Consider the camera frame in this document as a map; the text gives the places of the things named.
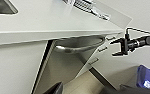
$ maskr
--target black cable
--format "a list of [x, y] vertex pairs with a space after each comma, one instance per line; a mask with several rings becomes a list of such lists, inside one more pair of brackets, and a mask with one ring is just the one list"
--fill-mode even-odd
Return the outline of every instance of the black cable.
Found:
[[129, 29], [135, 30], [135, 31], [139, 31], [139, 32], [143, 32], [143, 33], [147, 33], [147, 34], [150, 34], [150, 32], [143, 31], [143, 30], [139, 30], [139, 29], [135, 29], [135, 28], [127, 28], [127, 29], [126, 29], [126, 34], [128, 34]]

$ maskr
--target white cabinet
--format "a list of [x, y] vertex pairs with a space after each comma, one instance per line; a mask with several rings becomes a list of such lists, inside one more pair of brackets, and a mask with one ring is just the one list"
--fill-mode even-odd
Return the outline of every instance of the white cabinet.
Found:
[[104, 53], [104, 51], [106, 51], [108, 49], [110, 42], [113, 41], [114, 39], [116, 39], [117, 35], [118, 34], [116, 33], [116, 34], [109, 34], [109, 35], [105, 36], [105, 43], [102, 44], [101, 46], [99, 46], [94, 51], [92, 56], [88, 59], [88, 61], [86, 62], [86, 64], [83, 66], [83, 68], [80, 70], [80, 72], [78, 73], [78, 75], [76, 77], [79, 77], [81, 74], [83, 74], [84, 72], [86, 72], [87, 70], [92, 68], [92, 65], [94, 63], [100, 62], [100, 58], [102, 58], [102, 54]]
[[31, 94], [46, 44], [0, 45], [0, 94]]

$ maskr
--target white wall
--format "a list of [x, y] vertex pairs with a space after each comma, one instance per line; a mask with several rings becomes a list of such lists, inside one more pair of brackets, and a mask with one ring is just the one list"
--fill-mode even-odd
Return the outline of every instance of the white wall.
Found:
[[[102, 3], [128, 15], [133, 18], [127, 27], [134, 27], [150, 31], [150, 0], [100, 0]], [[141, 37], [143, 34], [135, 31], [130, 31], [131, 39]], [[137, 66], [143, 64], [150, 68], [150, 47], [136, 49], [133, 53], [129, 53], [124, 57], [112, 57], [111, 54], [120, 50], [119, 44], [111, 45], [109, 50], [103, 54], [105, 68], [105, 77], [114, 85], [125, 83], [129, 80], [128, 74], [133, 75], [133, 71]]]

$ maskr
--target dishwasher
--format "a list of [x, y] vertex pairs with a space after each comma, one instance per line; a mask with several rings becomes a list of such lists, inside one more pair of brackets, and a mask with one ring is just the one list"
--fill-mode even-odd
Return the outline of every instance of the dishwasher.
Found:
[[53, 40], [51, 54], [34, 94], [42, 94], [57, 82], [74, 79], [98, 46], [105, 42], [105, 35], [72, 37]]

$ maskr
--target dishwasher handle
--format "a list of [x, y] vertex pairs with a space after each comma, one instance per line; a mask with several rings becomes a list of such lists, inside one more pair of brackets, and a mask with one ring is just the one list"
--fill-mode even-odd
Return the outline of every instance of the dishwasher handle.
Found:
[[56, 52], [62, 52], [62, 53], [67, 53], [67, 54], [81, 53], [84, 51], [88, 51], [90, 49], [94, 49], [98, 46], [101, 46], [104, 43], [104, 39], [101, 38], [101, 40], [102, 40], [101, 42], [98, 42], [96, 44], [85, 46], [85, 47], [79, 47], [79, 48], [63, 47], [63, 46], [58, 45], [54, 48], [54, 50]]

